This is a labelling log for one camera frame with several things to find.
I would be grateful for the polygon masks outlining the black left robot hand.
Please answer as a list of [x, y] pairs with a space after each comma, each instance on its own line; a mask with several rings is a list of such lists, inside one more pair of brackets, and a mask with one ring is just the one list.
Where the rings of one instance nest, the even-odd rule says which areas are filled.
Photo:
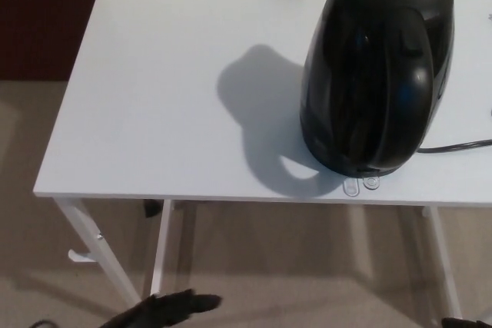
[[113, 316], [102, 328], [170, 327], [183, 323], [193, 314], [217, 309], [222, 297], [211, 293], [196, 293], [193, 289], [162, 296], [156, 294], [142, 300], [123, 313]]

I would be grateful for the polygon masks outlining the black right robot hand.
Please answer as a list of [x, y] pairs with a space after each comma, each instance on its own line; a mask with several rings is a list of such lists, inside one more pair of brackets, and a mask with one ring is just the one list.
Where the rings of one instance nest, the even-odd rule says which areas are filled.
[[482, 320], [465, 320], [456, 317], [445, 317], [441, 320], [443, 328], [492, 328]]

